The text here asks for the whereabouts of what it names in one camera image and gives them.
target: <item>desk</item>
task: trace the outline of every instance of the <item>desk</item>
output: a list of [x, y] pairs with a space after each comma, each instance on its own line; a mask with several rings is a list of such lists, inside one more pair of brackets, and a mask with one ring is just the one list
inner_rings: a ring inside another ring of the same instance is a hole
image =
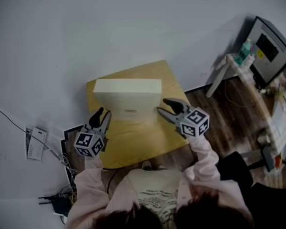
[[[102, 77], [101, 79], [162, 79], [162, 98], [174, 97], [188, 102], [167, 62], [157, 61]], [[96, 80], [86, 85], [89, 112], [101, 107], [93, 94]], [[172, 111], [162, 101], [160, 107]], [[112, 120], [106, 137], [106, 151], [100, 157], [104, 168], [114, 169], [138, 163], [188, 142], [175, 131], [175, 126], [158, 116], [155, 123]]]
[[[266, 126], [266, 132], [270, 139], [272, 156], [279, 155], [286, 144], [286, 113], [283, 115], [283, 126], [281, 128], [281, 132], [279, 132], [272, 119], [272, 109], [275, 101], [267, 97], [265, 99], [262, 98], [261, 94], [256, 90], [253, 73], [250, 71], [250, 69], [243, 69], [239, 67], [239, 65], [234, 61], [234, 54], [227, 54], [216, 67], [217, 70], [221, 69], [221, 71], [207, 92], [206, 96], [210, 97], [213, 94], [229, 68], [232, 68], [235, 71], [253, 98], [254, 108], [258, 111]], [[273, 82], [272, 84], [272, 86], [278, 86], [277, 82]], [[284, 105], [284, 103], [281, 101], [278, 101], [277, 104]]]

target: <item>white t-shirt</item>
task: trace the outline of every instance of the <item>white t-shirt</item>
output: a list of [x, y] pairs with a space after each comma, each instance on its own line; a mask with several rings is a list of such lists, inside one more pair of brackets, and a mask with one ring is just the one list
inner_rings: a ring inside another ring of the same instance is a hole
[[172, 227], [181, 176], [182, 172], [178, 170], [142, 169], [132, 170], [127, 175], [138, 196], [139, 204], [154, 212], [164, 228]]

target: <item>pink sleeve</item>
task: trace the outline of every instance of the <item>pink sleeve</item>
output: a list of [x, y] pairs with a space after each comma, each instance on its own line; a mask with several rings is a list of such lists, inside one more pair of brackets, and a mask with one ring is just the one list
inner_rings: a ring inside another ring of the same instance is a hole
[[85, 158], [85, 170], [75, 177], [77, 201], [68, 214], [66, 229], [91, 229], [93, 218], [108, 205], [109, 196], [105, 192], [101, 171], [99, 158]]
[[186, 169], [185, 174], [190, 180], [195, 181], [214, 181], [220, 180], [220, 174], [216, 164], [219, 157], [213, 151], [210, 143], [204, 135], [200, 137], [187, 136], [191, 149], [197, 153], [198, 162]]

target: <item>green bottle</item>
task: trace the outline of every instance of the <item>green bottle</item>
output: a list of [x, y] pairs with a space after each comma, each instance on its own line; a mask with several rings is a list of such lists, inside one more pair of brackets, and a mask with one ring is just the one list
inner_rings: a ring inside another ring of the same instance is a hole
[[239, 65], [242, 64], [242, 62], [246, 59], [246, 57], [249, 55], [251, 50], [251, 39], [247, 39], [241, 49], [239, 50], [237, 56], [234, 58], [235, 62], [238, 63]]

